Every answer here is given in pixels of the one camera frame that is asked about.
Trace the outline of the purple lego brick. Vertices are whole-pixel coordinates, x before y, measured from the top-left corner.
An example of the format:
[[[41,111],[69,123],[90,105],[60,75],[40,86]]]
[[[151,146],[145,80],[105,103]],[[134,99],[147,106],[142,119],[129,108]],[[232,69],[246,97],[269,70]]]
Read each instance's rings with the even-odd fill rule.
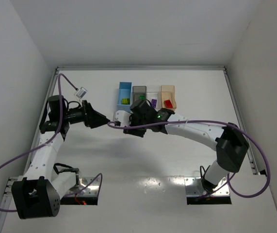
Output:
[[[156,99],[152,99],[152,100],[151,100],[151,106],[152,106],[153,108],[156,108],[156,106],[157,106],[157,100],[156,100]]]

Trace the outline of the red lego brick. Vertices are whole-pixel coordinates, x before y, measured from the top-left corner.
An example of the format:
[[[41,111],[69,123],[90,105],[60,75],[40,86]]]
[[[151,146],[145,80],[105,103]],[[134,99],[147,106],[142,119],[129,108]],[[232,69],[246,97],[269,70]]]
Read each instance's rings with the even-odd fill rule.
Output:
[[[173,106],[171,100],[165,100],[165,101],[164,101],[164,104],[165,104],[165,107],[166,107],[166,108],[174,108],[174,106]]]

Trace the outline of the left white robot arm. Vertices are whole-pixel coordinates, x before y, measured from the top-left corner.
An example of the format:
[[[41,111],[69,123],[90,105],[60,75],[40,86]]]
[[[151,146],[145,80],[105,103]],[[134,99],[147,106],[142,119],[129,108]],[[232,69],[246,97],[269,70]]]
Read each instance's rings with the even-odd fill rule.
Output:
[[[57,216],[61,199],[73,187],[80,185],[79,169],[65,167],[55,179],[52,173],[61,145],[71,124],[84,123],[91,129],[106,125],[108,118],[82,101],[76,108],[67,108],[63,96],[51,96],[39,124],[38,149],[20,181],[12,185],[12,195],[20,219]]]

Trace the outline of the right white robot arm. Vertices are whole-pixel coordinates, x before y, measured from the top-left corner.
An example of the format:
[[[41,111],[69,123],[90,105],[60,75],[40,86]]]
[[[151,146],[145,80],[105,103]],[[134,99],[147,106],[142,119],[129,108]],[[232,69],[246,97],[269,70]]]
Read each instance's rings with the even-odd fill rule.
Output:
[[[150,129],[201,143],[216,152],[216,160],[207,168],[201,178],[202,188],[211,193],[229,173],[239,172],[249,144],[235,124],[227,126],[191,123],[173,110],[154,109],[146,100],[138,100],[130,112],[119,110],[115,119],[125,126],[123,132],[143,137]]]

